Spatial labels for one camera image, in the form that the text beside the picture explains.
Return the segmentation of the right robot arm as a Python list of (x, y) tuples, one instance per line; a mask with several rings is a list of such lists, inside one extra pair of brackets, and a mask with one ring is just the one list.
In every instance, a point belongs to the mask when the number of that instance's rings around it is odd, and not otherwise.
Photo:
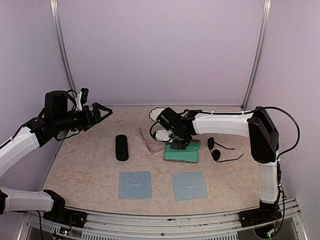
[(153, 109), (149, 117), (162, 126), (160, 131), (150, 131), (159, 142), (168, 142), (172, 149), (185, 150), (196, 135), (222, 134), (249, 138), (250, 152), (257, 162), (260, 174), (261, 195), (256, 218), (266, 222), (277, 209), (280, 197), (280, 156), (292, 151), (299, 143), (297, 131), (294, 145), (279, 151), (279, 132), (268, 114), (268, 106), (239, 112), (214, 112), (186, 109), (182, 113), (170, 107)]

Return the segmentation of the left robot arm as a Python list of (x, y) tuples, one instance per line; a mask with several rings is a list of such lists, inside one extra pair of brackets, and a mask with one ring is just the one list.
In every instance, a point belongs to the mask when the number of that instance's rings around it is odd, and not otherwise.
[[(61, 141), (62, 132), (76, 136), (86, 132), (113, 114), (112, 109), (97, 102), (86, 105), (89, 89), (54, 90), (45, 94), (44, 108), (37, 117), (22, 124), (13, 136), (0, 146), (0, 174), (3, 176), (29, 153), (43, 147), (51, 139)], [(70, 218), (65, 200), (52, 190), (23, 191), (0, 188), (0, 212), (38, 211), (63, 223)]]

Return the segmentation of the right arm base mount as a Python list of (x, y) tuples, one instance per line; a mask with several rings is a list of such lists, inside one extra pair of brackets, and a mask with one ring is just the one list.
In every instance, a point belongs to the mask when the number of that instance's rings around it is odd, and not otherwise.
[(279, 200), (276, 200), (275, 203), (260, 201), (258, 208), (240, 211), (238, 216), (242, 228), (265, 224), (283, 218)]

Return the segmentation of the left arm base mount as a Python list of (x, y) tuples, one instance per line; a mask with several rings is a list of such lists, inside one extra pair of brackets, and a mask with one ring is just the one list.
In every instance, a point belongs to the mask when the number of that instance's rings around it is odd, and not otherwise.
[(45, 220), (68, 225), (69, 227), (84, 228), (88, 215), (86, 212), (68, 209), (65, 207), (65, 199), (59, 194), (48, 189), (44, 189), (43, 191), (53, 200), (53, 205), (50, 211), (43, 213), (43, 218)]

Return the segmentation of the grey glasses case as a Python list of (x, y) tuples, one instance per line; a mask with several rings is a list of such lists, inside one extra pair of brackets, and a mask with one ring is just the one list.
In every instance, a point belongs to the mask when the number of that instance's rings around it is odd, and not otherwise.
[(200, 140), (192, 140), (186, 149), (173, 149), (170, 143), (165, 144), (163, 159), (168, 162), (197, 164), (199, 162)]

